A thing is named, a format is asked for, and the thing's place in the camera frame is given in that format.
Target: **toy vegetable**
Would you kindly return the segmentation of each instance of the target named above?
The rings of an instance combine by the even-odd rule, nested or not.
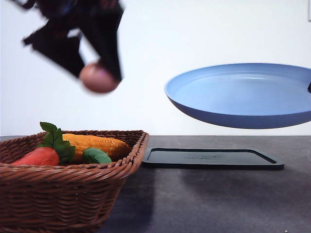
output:
[[[76,135],[71,133],[63,134],[63,139],[68,140],[71,146],[75,146],[74,161],[82,161],[82,153],[87,148],[98,148],[111,158],[112,161],[122,159],[131,151],[131,147],[125,142],[111,138],[98,137],[93,135]]]
[[[36,148],[25,154],[21,159],[12,163],[13,165],[37,165],[56,166],[59,164],[59,157],[56,151],[49,147]]]

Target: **brown wicker basket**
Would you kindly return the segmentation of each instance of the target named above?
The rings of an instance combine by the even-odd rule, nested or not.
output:
[[[127,177],[139,168],[144,131],[64,131],[113,137],[128,156],[110,164],[13,166],[45,133],[0,142],[0,233],[92,233],[102,226]]]

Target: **table surface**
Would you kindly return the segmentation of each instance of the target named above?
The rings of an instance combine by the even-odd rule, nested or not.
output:
[[[141,166],[96,233],[311,233],[311,136],[151,136],[148,147],[253,149],[285,169]]]

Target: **white backdrop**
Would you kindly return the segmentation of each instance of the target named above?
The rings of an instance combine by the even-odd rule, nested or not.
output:
[[[310,135],[311,123],[281,129],[215,126],[177,110],[165,83],[185,71],[265,62],[311,68],[307,0],[123,0],[119,50],[123,81],[95,95],[21,40],[43,26],[36,10],[1,1],[1,135],[67,130],[137,130],[152,135]],[[83,40],[87,62],[96,53]]]

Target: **blue frying pan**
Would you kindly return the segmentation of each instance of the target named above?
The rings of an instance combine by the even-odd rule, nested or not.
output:
[[[165,86],[170,101],[195,119],[233,128],[269,129],[311,121],[311,69],[245,63],[201,68]]]

